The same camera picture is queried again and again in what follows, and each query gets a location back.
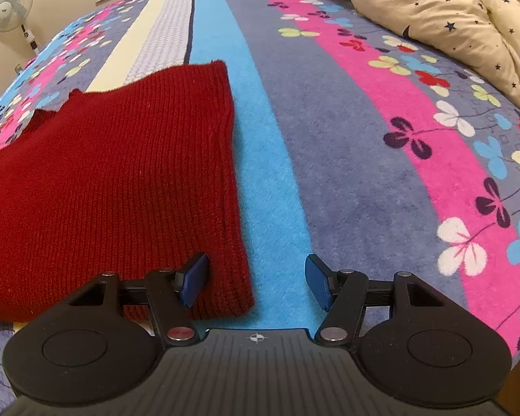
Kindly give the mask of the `dark red knit sweater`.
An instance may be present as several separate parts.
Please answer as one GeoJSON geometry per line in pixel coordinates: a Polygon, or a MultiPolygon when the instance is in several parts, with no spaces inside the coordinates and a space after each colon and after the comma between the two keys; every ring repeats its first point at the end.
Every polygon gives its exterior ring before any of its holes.
{"type": "Polygon", "coordinates": [[[27,322],[100,273],[210,261],[196,319],[254,299],[240,230],[234,102],[223,61],[74,90],[0,150],[0,322],[27,322]]]}

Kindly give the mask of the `colourful floral striped bed sheet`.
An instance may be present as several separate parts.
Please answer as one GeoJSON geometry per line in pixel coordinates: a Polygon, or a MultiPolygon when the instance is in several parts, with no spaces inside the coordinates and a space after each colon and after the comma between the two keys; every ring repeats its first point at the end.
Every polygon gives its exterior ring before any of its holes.
{"type": "Polygon", "coordinates": [[[347,350],[314,340],[327,314],[305,279],[310,254],[371,280],[411,272],[500,334],[511,366],[520,359],[520,109],[346,0],[112,3],[67,25],[2,94],[0,150],[74,90],[218,60],[234,102],[252,309],[196,319],[192,305],[198,343],[82,407],[15,395],[4,348],[41,314],[0,322],[0,415],[503,414],[497,396],[460,408],[400,401],[347,350]]]}

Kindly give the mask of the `cream star-print duvet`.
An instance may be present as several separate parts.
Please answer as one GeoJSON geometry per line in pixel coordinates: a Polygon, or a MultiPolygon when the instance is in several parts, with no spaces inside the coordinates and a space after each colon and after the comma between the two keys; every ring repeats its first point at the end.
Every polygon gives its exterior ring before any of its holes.
{"type": "Polygon", "coordinates": [[[520,0],[351,0],[364,18],[467,65],[520,108],[520,0]]]}

